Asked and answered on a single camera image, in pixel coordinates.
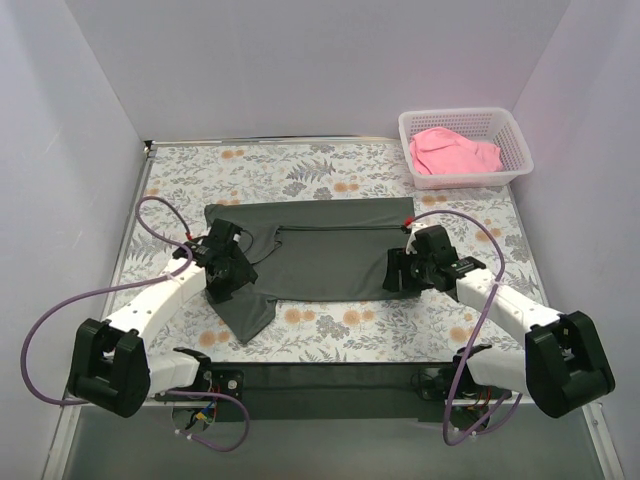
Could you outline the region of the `dark grey t shirt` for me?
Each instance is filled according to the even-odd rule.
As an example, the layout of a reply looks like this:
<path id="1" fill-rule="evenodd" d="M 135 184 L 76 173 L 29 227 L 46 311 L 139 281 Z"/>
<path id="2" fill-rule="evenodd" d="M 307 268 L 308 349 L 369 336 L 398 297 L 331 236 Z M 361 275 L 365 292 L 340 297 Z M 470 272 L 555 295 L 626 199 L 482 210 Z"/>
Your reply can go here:
<path id="1" fill-rule="evenodd" d="M 280 301 L 356 302 L 406 298 L 383 282 L 387 252 L 406 245 L 401 227 L 414 214 L 410 197 L 211 204 L 208 223 L 229 221 L 257 279 L 212 306 L 247 343 L 269 325 Z"/>

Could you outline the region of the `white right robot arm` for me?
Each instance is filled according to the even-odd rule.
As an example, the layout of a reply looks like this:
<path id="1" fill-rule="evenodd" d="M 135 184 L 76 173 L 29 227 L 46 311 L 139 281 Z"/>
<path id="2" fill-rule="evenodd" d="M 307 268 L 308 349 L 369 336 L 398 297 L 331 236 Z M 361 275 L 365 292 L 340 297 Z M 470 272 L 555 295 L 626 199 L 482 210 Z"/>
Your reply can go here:
<path id="1" fill-rule="evenodd" d="M 615 379 L 592 319 L 561 313 L 500 284 L 473 257 L 441 263 L 432 254 L 388 252 L 383 287 L 391 292 L 444 292 L 486 313 L 520 345 L 502 352 L 490 345 L 460 350 L 453 363 L 463 386 L 490 386 L 531 398 L 547 416 L 559 418 L 615 388 Z"/>

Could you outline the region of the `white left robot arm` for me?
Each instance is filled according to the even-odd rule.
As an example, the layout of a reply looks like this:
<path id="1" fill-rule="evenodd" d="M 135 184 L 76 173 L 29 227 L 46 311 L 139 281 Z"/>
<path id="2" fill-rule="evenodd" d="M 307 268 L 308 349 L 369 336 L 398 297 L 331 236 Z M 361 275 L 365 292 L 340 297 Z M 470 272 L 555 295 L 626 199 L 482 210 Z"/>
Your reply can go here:
<path id="1" fill-rule="evenodd" d="M 70 394 L 121 417 L 136 413 L 150 397 L 170 390 L 206 392 L 211 360 L 188 348 L 151 354 L 148 347 L 169 320 L 195 295 L 210 288 L 223 301 L 257 279 L 243 251 L 232 240 L 226 247 L 188 242 L 193 254 L 176 250 L 159 275 L 106 319 L 84 321 L 76 332 L 67 381 Z"/>

